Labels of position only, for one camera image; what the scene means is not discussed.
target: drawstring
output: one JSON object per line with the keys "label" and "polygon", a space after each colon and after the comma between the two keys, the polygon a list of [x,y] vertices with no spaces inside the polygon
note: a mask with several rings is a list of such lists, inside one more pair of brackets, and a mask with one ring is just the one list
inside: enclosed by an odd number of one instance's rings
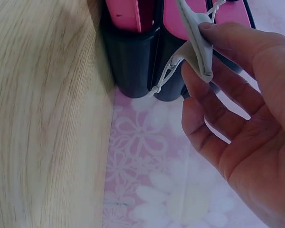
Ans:
{"label": "drawstring", "polygon": [[219,7],[225,3],[226,3],[226,0],[218,0],[217,2],[215,2],[213,4],[213,7],[211,9],[209,9],[208,12],[206,13],[207,16],[212,14],[212,16],[211,16],[212,23],[214,23],[215,15],[216,15],[217,11],[219,10]]}
{"label": "drawstring", "polygon": [[156,86],[153,86],[152,90],[149,92],[149,96],[153,96],[154,94],[158,94],[162,90],[162,86],[172,77],[174,72],[176,71],[179,64],[182,62],[182,59],[177,59],[176,63],[173,64],[174,59],[171,58],[169,63],[166,64],[164,70],[162,71],[161,78]]}
{"label": "drawstring", "polygon": [[[207,16],[212,14],[211,20],[214,23],[216,12],[219,10],[219,7],[226,3],[226,0],[218,0],[213,4],[213,7],[208,10],[206,13]],[[176,71],[179,64],[182,62],[182,58],[173,58],[171,57],[168,63],[166,64],[164,70],[162,71],[161,78],[156,86],[153,86],[151,91],[148,93],[148,96],[153,96],[154,94],[158,94],[162,90],[162,86],[172,77],[174,72]]]}

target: hand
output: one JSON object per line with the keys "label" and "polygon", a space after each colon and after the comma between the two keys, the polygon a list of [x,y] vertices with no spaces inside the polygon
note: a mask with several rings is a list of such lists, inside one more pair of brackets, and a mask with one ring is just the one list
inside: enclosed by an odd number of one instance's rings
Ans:
{"label": "hand", "polygon": [[[285,37],[236,23],[203,23],[200,31],[258,82],[261,93],[214,57],[213,83],[250,115],[246,120],[229,111],[184,63],[192,98],[183,104],[183,129],[269,227],[285,228]],[[231,143],[212,133],[204,119]]]}

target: fingernail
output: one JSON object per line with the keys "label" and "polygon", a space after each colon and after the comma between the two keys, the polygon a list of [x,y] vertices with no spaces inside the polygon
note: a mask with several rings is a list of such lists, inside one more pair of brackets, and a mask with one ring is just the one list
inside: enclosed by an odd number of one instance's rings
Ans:
{"label": "fingernail", "polygon": [[209,23],[209,22],[203,22],[203,23],[200,23],[199,25],[199,29],[210,29],[212,27],[216,26],[216,24],[213,24],[213,23]]}

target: black cylindrical holder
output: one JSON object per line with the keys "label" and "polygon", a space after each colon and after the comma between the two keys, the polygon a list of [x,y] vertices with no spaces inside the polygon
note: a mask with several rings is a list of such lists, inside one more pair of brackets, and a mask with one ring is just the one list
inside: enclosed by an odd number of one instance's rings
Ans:
{"label": "black cylindrical holder", "polygon": [[130,98],[145,96],[151,87],[161,10],[155,14],[150,31],[134,33],[113,25],[104,7],[101,30],[113,77],[120,91]]}

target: wood grain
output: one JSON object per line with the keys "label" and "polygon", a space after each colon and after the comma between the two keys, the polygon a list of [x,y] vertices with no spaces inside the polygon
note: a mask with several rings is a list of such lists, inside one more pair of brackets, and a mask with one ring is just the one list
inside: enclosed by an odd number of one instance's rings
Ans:
{"label": "wood grain", "polygon": [[101,227],[112,82],[100,1],[0,0],[0,228]]}

